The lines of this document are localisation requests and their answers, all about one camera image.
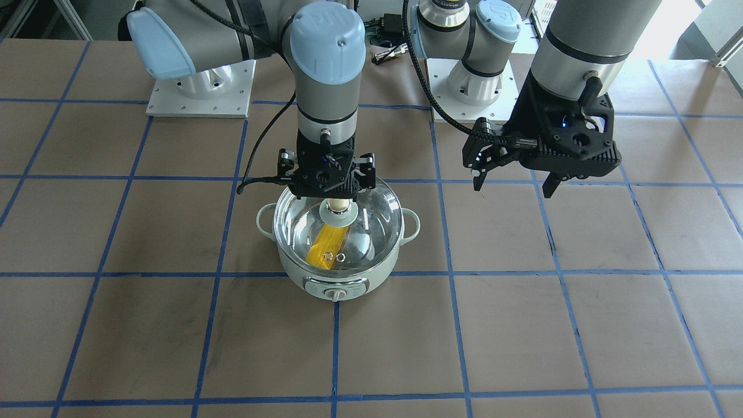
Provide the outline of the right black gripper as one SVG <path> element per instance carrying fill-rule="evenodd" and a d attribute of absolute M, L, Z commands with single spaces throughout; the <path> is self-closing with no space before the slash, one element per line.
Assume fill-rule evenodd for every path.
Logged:
<path fill-rule="evenodd" d="M 374 154 L 355 158 L 356 135 L 339 145 L 327 139 L 319 143 L 297 136 L 297 151 L 279 151 L 277 175 L 297 197 L 321 198 L 319 212 L 329 211 L 329 199 L 349 199 L 348 209 L 358 211 L 358 193 L 377 183 Z"/>

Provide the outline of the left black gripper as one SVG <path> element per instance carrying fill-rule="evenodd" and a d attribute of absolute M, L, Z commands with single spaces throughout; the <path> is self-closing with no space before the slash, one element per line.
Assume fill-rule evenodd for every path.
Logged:
<path fill-rule="evenodd" d="M 597 75 L 579 80 L 579 97 L 565 99 L 541 87 L 528 74 L 510 119 L 491 128 L 480 118 L 462 148 L 464 167 L 473 170 L 480 192 L 488 172 L 513 161 L 550 172 L 542 196 L 552 198 L 568 177 L 602 177 L 620 166 L 613 139 L 615 111 Z"/>

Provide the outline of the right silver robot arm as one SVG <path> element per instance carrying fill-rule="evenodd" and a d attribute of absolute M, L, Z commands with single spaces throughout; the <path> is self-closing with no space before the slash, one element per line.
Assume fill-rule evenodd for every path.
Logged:
<path fill-rule="evenodd" d="M 281 150 L 277 174 L 250 183 L 286 185 L 297 197 L 355 200 L 376 185 L 374 154 L 355 156 L 366 29 L 329 1 L 137 1 L 119 21 L 157 80 L 184 80 L 247 59 L 279 55 L 294 75 L 295 151 Z"/>

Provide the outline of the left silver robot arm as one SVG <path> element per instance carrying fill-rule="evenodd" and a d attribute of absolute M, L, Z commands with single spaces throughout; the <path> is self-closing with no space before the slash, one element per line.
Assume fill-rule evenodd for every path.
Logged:
<path fill-rule="evenodd" d="M 498 82 L 521 31 L 520 14 L 505 1 L 403 2 L 402 31 L 417 79 L 434 111 L 467 134 L 462 165 L 473 172 L 473 188 L 480 190 L 488 172 L 515 161 L 547 173 L 545 198 L 572 178 L 603 177 L 618 168 L 608 88 L 659 5 L 557 2 L 509 119 L 499 126 L 482 116 L 469 128 L 441 106 L 419 59 L 456 59 L 446 90 L 467 105 L 490 105 L 498 100 Z"/>

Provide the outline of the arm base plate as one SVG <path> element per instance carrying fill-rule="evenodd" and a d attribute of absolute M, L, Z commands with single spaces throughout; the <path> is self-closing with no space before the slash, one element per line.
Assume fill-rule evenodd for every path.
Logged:
<path fill-rule="evenodd" d="M 254 59 L 172 80 L 157 80 L 147 105 L 152 117 L 248 116 Z"/>
<path fill-rule="evenodd" d="M 496 124 L 505 124 L 517 102 L 520 88 L 513 71 L 513 59 L 494 78 L 468 72 L 457 59 L 427 59 L 425 66 L 429 86 L 439 106 L 462 124 L 472 124 L 486 117 Z"/>

